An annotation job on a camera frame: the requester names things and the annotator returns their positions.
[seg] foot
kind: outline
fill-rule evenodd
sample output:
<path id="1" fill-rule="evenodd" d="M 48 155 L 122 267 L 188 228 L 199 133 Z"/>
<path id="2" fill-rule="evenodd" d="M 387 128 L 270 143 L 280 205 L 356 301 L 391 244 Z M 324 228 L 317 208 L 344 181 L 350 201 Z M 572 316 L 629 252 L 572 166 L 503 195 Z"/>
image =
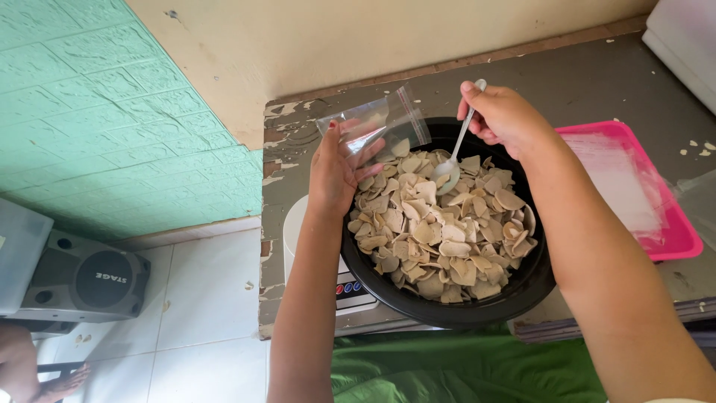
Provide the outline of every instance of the foot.
<path id="1" fill-rule="evenodd" d="M 40 384 L 40 393 L 32 403 L 55 403 L 60 399 L 64 399 L 74 393 L 88 375 L 90 375 L 90 366 L 84 363 L 71 374 L 42 382 Z"/>

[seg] speaker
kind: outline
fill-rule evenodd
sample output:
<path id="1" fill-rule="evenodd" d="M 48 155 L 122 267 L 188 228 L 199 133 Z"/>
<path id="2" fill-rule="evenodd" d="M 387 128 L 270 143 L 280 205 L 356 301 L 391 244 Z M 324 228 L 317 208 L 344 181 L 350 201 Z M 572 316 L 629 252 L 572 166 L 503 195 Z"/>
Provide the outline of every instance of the speaker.
<path id="1" fill-rule="evenodd" d="M 24 327 L 30 331 L 32 340 L 64 336 L 77 327 L 75 322 L 32 321 L 30 319 L 0 319 L 0 323 Z"/>
<path id="2" fill-rule="evenodd" d="M 136 318 L 151 267 L 134 253 L 53 229 L 20 309 L 8 318 L 92 323 Z"/>

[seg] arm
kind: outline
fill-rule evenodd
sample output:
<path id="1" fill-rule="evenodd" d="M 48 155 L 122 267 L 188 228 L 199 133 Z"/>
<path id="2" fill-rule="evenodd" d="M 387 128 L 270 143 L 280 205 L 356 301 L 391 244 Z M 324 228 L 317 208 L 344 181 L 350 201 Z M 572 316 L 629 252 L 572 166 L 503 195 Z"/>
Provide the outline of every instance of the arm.
<path id="1" fill-rule="evenodd" d="M 656 268 L 547 121 L 508 88 L 467 85 L 470 130 L 519 159 L 549 243 L 557 284 L 612 402 L 716 402 L 716 373 L 674 311 Z"/>
<path id="2" fill-rule="evenodd" d="M 340 129 L 334 121 L 331 125 L 311 161 L 309 204 L 274 325 L 269 403 L 333 402 L 331 356 L 343 216 L 358 182 L 383 169 L 382 164 L 356 167 L 384 142 L 374 143 L 358 161 L 347 161 L 338 151 Z"/>

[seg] green wall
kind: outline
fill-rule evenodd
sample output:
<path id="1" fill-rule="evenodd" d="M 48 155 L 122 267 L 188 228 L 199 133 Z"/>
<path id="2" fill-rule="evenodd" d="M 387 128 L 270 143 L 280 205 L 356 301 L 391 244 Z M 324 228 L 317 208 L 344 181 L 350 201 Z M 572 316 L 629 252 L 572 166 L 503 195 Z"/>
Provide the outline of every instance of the green wall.
<path id="1" fill-rule="evenodd" d="M 121 0 L 0 0 L 0 197 L 96 240 L 260 214 L 239 145 Z"/>

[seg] black bowl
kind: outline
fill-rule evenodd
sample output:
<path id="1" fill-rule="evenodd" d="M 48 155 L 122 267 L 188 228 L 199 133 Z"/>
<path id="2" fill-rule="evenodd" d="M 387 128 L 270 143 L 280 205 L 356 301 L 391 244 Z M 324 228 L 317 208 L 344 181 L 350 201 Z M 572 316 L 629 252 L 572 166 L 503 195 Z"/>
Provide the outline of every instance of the black bowl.
<path id="1" fill-rule="evenodd" d="M 461 122 L 454 118 L 425 119 L 432 136 L 432 143 L 416 147 L 412 151 L 432 151 L 444 149 L 451 152 L 460 134 Z M 515 318 L 540 303 L 554 288 L 555 280 L 547 251 L 541 221 L 534 208 L 534 201 L 527 184 L 527 176 L 519 162 L 513 160 L 502 146 L 487 146 L 477 136 L 467 133 L 460 147 L 458 158 L 480 155 L 482 159 L 492 156 L 492 162 L 501 169 L 510 169 L 515 181 L 515 193 L 529 204 L 535 212 L 537 226 L 533 238 L 538 240 L 537 247 L 525 258 L 520 268 L 512 270 L 510 282 L 502 292 L 482 300 L 464 303 L 444 304 L 418 297 L 408 290 L 398 290 L 390 280 L 390 275 L 380 275 L 373 269 L 370 256 L 358 249 L 353 234 L 346 225 L 350 220 L 344 218 L 341 255 L 346 265 L 358 281 L 375 298 L 397 312 L 426 325 L 441 328 L 477 328 L 489 323 Z"/>

